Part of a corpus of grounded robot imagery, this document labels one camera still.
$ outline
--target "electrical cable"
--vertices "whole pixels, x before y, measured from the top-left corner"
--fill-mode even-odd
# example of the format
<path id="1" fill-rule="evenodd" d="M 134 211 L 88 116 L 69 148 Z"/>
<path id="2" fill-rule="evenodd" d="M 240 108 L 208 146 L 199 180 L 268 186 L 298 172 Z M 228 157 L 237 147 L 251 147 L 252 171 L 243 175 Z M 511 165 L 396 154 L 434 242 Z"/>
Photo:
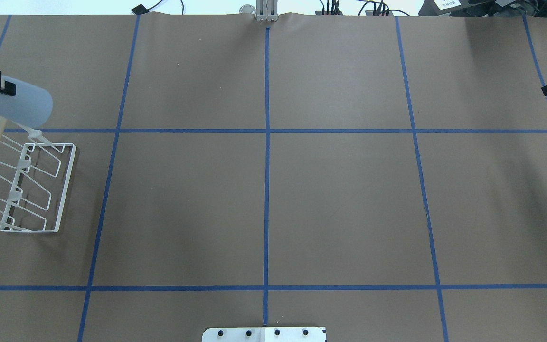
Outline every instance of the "electrical cable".
<path id="1" fill-rule="evenodd" d="M 533 12 L 532 15 L 535 15 L 536 13 L 539 12 L 539 5 L 538 5 L 538 0 L 528 0 L 528 2 L 536 8 L 536 10 Z"/>
<path id="2" fill-rule="evenodd" d="M 399 11 L 399 12 L 402 12 L 402 13 L 408 15 L 406 12 L 401 11 L 399 9 L 389 9 L 389 6 L 384 2 L 376 2 L 376 1 L 373 1 L 373 0 L 367 0 L 367 1 L 357 0 L 357 1 L 364 2 L 364 4 L 362 5 L 362 8 L 360 8 L 360 11 L 358 12 L 358 15 L 362 14 L 362 11 L 364 10 L 364 7 L 367 6 L 367 4 L 373 4 L 373 15 L 382 15 L 384 13 L 385 13 L 385 15 L 389 15 L 389 13 L 391 11 Z"/>
<path id="3" fill-rule="evenodd" d="M 406 13 L 405 11 L 401 11 L 401 10 L 399 10 L 399 9 L 388 9 L 387 11 L 388 11 L 388 12 L 392 12 L 392 11 L 394 11 L 394 12 L 400 12 L 400 13 L 406 14 L 408 17 L 411 16 L 410 14 Z"/>
<path id="4" fill-rule="evenodd" d="M 150 10 L 154 9 L 157 5 L 161 4 L 162 1 L 163 1 L 163 0 L 160 0 L 157 4 L 155 4 L 155 5 L 151 6 L 151 7 L 149 7 L 149 8 L 147 9 L 147 11 L 150 11 Z"/>
<path id="5" fill-rule="evenodd" d="M 375 11 L 375 8 L 377 7 L 377 4 L 378 2 L 374 2 L 374 1 L 363 1 L 364 4 L 362 5 L 362 8 L 360 8 L 360 11 L 358 12 L 358 15 L 361 15 L 362 14 L 362 11 L 364 10 L 364 7 L 366 7 L 368 4 L 373 4 L 373 11 Z"/>

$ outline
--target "black cable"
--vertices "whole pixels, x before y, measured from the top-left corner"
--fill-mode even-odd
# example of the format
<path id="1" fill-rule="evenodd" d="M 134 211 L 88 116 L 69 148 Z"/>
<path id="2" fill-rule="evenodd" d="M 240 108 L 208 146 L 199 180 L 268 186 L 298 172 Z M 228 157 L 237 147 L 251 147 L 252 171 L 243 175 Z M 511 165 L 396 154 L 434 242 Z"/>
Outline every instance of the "black cable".
<path id="1" fill-rule="evenodd" d="M 379 7 L 377 8 L 377 13 L 373 12 L 373 15 L 381 15 L 381 9 L 384 8 L 384 2 L 381 2 L 379 4 Z"/>
<path id="2" fill-rule="evenodd" d="M 364 4 L 362 5 L 362 8 L 360 8 L 360 11 L 358 12 L 358 15 L 361 15 L 361 14 L 362 14 L 362 10 L 363 10 L 364 7 L 366 7 L 368 4 L 373 4 L 373 11 L 375 10 L 375 7 L 377 7 L 376 2 L 374 2 L 374 1 L 365 1 Z"/>
<path id="3" fill-rule="evenodd" d="M 150 10 L 154 9 L 157 5 L 161 4 L 162 1 L 163 1 L 163 0 L 160 0 L 157 4 L 155 4 L 155 5 L 151 6 L 151 7 L 149 7 L 149 8 L 147 9 L 147 11 L 150 11 Z"/>
<path id="4" fill-rule="evenodd" d="M 536 15 L 539 12 L 538 0 L 529 0 L 529 4 L 535 7 L 532 16 Z"/>
<path id="5" fill-rule="evenodd" d="M 373 15 L 375 15 L 375 12 L 380 10 L 382 7 L 382 5 L 384 5 L 387 9 L 389 8 L 389 6 L 387 6 L 385 3 L 383 2 L 375 2 L 375 1 L 365 1 L 364 4 L 362 5 L 362 8 L 360 8 L 360 11 L 358 12 L 358 15 L 361 15 L 362 14 L 362 11 L 364 10 L 364 7 L 367 6 L 367 4 L 373 4 Z"/>
<path id="6" fill-rule="evenodd" d="M 406 13 L 405 11 L 401 11 L 401 10 L 399 10 L 399 9 L 388 9 L 387 11 L 388 11 L 388 12 L 392 12 L 392 11 L 394 11 L 394 12 L 400 12 L 400 13 L 404 13 L 404 14 L 408 15 L 409 17 L 411 16 L 410 14 Z"/>

